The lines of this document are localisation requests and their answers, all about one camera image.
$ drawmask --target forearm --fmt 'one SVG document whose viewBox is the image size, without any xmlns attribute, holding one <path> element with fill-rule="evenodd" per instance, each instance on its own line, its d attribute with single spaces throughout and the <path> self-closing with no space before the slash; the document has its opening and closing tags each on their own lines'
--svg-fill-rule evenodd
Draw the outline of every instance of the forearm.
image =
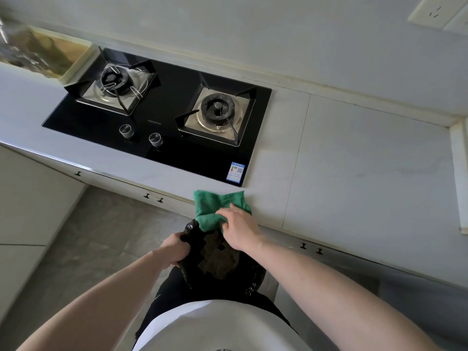
<svg viewBox="0 0 468 351">
<path fill-rule="evenodd" d="M 246 252 L 340 350 L 439 350 L 409 319 L 328 266 L 269 241 Z"/>
<path fill-rule="evenodd" d="M 55 314 L 18 351 L 114 349 L 167 267 L 166 253 L 152 251 L 106 278 Z"/>
</svg>

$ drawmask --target black glass cooktop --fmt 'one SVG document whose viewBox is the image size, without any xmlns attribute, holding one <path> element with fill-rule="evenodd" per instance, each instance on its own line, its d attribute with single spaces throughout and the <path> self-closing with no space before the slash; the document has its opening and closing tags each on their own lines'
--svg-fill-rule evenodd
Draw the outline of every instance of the black glass cooktop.
<svg viewBox="0 0 468 351">
<path fill-rule="evenodd" d="M 115 64 L 133 65 L 148 60 L 111 49 L 104 49 L 103 55 L 107 62 Z M 151 64 L 156 75 L 129 116 L 77 102 L 80 89 L 75 87 L 67 89 L 70 93 L 43 126 L 242 186 L 272 90 L 155 60 L 151 60 Z M 80 83 L 99 77 L 103 66 L 102 57 L 99 57 Z M 186 121 L 186 115 L 193 112 L 204 88 L 248 100 L 242 121 L 243 134 L 239 142 L 233 141 L 235 144 L 229 145 L 213 140 L 209 135 L 203 137 L 179 130 Z M 130 125 L 135 132 L 130 139 L 126 139 L 119 131 L 124 124 Z M 156 136 L 156 141 L 162 138 L 162 145 L 159 147 L 153 146 L 149 140 L 154 133 L 161 136 Z"/>
</svg>

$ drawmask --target energy label sticker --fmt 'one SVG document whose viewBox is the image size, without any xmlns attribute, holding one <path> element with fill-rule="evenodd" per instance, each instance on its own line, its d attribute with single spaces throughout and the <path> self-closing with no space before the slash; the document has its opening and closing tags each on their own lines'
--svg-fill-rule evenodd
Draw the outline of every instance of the energy label sticker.
<svg viewBox="0 0 468 351">
<path fill-rule="evenodd" d="M 235 183 L 240 183 L 242 174 L 244 173 L 245 165 L 238 164 L 236 162 L 231 162 L 231 168 L 227 173 L 226 180 L 232 181 Z"/>
</svg>

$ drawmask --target person's left hand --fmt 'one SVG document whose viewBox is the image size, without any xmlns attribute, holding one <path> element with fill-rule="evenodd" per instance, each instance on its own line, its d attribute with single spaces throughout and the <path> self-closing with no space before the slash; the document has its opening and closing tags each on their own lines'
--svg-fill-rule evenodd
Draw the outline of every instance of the person's left hand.
<svg viewBox="0 0 468 351">
<path fill-rule="evenodd" d="M 161 249 L 166 252 L 167 267 L 171 264 L 178 266 L 177 262 L 183 260 L 190 252 L 189 243 L 180 240 L 182 234 L 183 233 L 172 233 L 161 244 Z"/>
</svg>

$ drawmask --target electrical outlet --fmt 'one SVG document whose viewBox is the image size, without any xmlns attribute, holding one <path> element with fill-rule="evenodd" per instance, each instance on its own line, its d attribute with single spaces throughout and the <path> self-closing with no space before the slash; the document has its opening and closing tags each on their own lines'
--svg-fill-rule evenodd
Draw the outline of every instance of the electrical outlet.
<svg viewBox="0 0 468 351">
<path fill-rule="evenodd" d="M 468 35 L 468 5 L 465 5 L 460 12 L 444 27 L 444 31 Z"/>
<path fill-rule="evenodd" d="M 468 3 L 468 0 L 423 0 L 408 21 L 422 26 L 443 29 Z"/>
</svg>

